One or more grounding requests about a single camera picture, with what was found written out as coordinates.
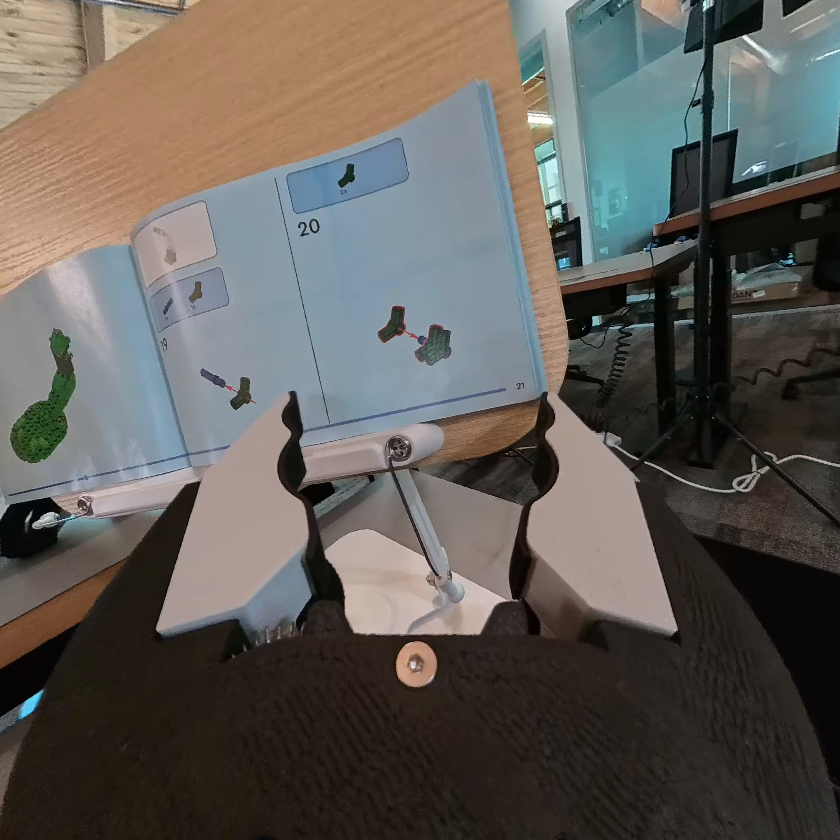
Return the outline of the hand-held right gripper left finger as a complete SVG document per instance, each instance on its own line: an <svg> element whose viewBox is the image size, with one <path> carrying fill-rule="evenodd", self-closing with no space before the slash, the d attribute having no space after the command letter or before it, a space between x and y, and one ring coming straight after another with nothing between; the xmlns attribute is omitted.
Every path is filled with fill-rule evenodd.
<svg viewBox="0 0 840 840"><path fill-rule="evenodd" d="M300 624L315 602L344 606L306 475L298 396L279 397L201 479L156 632L236 621L250 642Z"/></svg>

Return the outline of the instruction booklet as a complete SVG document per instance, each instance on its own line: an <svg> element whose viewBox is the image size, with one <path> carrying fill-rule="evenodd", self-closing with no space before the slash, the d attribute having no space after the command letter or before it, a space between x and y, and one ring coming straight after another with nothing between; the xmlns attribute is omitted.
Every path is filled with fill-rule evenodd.
<svg viewBox="0 0 840 840"><path fill-rule="evenodd" d="M302 446L537 398L488 82L42 269L1 340L7 504L211 466L292 391Z"/></svg>

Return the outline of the black tripod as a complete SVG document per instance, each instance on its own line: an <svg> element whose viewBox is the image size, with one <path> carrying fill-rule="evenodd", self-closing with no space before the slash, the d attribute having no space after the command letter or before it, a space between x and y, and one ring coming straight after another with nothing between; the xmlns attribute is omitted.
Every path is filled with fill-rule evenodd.
<svg viewBox="0 0 840 840"><path fill-rule="evenodd" d="M694 273L694 376L686 400L675 419L660 437L651 444L630 467L632 473L652 464L652 458L666 448L674 435L690 419L696 422L696 453L702 455L702 444L711 441L714 427L734 436L755 458L758 464L782 478L798 495L832 524L838 525L838 515L819 501L797 479L769 457L764 450L748 440L732 421L727 407L731 392L729 384L715 382L711 375L711 291L714 242L711 230L711 174L713 162L712 113L715 103L713 91L714 48L719 42L747 35L761 29L763 2L690 2L687 30L700 36L702 64L698 82L702 92L700 106L700 141L697 164L698 239Z"/></svg>

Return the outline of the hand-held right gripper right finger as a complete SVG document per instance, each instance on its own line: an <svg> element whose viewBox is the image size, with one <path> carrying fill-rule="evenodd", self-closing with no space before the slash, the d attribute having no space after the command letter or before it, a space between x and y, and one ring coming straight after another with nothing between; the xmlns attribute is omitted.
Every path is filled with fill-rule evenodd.
<svg viewBox="0 0 840 840"><path fill-rule="evenodd" d="M670 638L677 623L637 481L553 392L542 394L533 481L511 555L511 596L544 635L607 621Z"/></svg>

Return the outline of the wooden office desk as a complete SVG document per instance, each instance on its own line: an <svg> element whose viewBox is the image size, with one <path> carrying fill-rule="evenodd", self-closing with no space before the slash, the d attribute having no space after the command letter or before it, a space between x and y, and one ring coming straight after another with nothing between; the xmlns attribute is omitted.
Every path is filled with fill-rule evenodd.
<svg viewBox="0 0 840 840"><path fill-rule="evenodd" d="M714 382L729 384L732 392L731 258L760 249L837 236L838 200L839 173L835 165L710 205L715 254L710 350ZM680 235L698 234L698 217L698 210L683 213L656 226L654 234L667 243Z"/></svg>

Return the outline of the wooden book stand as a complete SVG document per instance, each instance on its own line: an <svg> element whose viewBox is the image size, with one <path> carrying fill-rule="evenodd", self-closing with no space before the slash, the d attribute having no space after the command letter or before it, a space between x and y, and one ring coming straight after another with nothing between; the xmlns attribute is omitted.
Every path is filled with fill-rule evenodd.
<svg viewBox="0 0 840 840"><path fill-rule="evenodd" d="M2 131L2 296L128 245L185 197L395 129L473 81L495 103L547 389L568 357L507 2L201 2ZM488 455L537 398L301 445L309 484Z"/></svg>

